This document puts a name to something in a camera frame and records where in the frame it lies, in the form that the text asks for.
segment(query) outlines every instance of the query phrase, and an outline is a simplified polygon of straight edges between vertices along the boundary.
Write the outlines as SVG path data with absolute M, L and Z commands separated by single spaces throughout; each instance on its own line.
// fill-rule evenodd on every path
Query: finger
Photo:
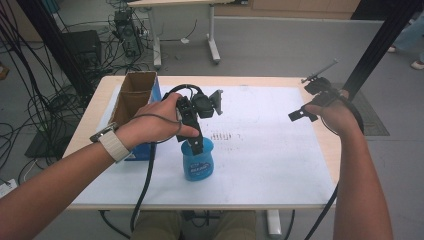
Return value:
M 178 135 L 181 135 L 184 137 L 197 137 L 199 136 L 199 131 L 193 127 L 182 125 Z
M 164 101 L 177 102 L 178 98 L 180 98 L 180 97 L 182 97 L 181 94 L 173 92 L 173 93 L 170 93 Z

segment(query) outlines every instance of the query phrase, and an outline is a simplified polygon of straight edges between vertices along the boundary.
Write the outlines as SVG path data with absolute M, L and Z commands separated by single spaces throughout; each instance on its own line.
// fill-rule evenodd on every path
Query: forearm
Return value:
M 100 143 L 50 166 L 0 199 L 0 239 L 31 239 L 113 164 Z
M 335 239 L 393 239 L 384 193 L 359 131 L 341 136 Z

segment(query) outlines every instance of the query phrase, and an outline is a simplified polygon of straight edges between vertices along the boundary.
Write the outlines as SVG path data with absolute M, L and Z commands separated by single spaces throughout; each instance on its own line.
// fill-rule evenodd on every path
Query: table leg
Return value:
M 280 212 L 278 210 L 266 210 L 266 221 L 268 225 L 268 234 L 271 238 L 281 238 Z
M 215 23 L 214 23 L 214 17 L 215 17 L 215 7 L 213 4 L 209 5 L 209 34 L 207 34 L 209 47 L 211 49 L 212 58 L 215 63 L 219 63 L 221 60 L 221 57 L 218 53 L 218 48 L 216 47 L 215 39 L 214 39 L 214 31 L 215 31 Z
M 149 17 L 149 23 L 150 23 L 150 33 L 152 34 L 152 40 L 153 40 L 153 66 L 159 70 L 162 66 L 162 59 L 161 59 L 161 53 L 160 53 L 160 41 L 159 38 L 156 36 L 156 30 L 155 30 L 155 16 L 153 14 L 153 8 L 146 8 L 147 15 Z

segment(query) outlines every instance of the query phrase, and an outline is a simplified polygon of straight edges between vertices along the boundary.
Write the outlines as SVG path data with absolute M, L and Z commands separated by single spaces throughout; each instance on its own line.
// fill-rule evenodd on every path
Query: leg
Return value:
M 268 234 L 271 238 L 281 238 L 281 222 L 280 222 L 280 211 L 278 210 L 267 210 L 266 221 L 268 225 Z
M 215 31 L 215 7 L 213 4 L 209 5 L 209 34 L 207 35 L 209 48 L 211 49 L 212 59 L 215 63 L 219 63 L 221 57 L 218 53 L 218 48 L 216 47 L 215 39 L 214 39 L 214 31 Z
M 146 8 L 147 15 L 149 16 L 149 23 L 150 23 L 150 33 L 152 34 L 152 41 L 153 41 L 153 66 L 156 69 L 159 69 L 162 66 L 162 59 L 160 54 L 160 41 L 159 38 L 156 36 L 156 30 L 155 30 L 155 15 L 153 13 L 152 8 Z
M 396 38 L 393 45 L 396 48 L 405 50 L 410 48 L 414 43 L 422 38 L 424 34 L 424 12 L 417 18 L 417 20 L 402 30 L 399 36 Z
M 177 211 L 142 211 L 131 240 L 178 240 L 181 218 Z
M 227 211 L 221 215 L 214 240 L 256 240 L 255 211 Z

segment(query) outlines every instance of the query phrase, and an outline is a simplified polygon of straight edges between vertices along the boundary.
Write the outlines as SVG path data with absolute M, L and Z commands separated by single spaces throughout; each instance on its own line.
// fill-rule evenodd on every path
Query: shoe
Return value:
M 390 53 L 396 52 L 396 47 L 394 45 L 390 46 L 387 52 L 390 52 Z
M 411 67 L 416 70 L 422 70 L 424 69 L 424 63 L 421 61 L 415 61 L 411 64 Z

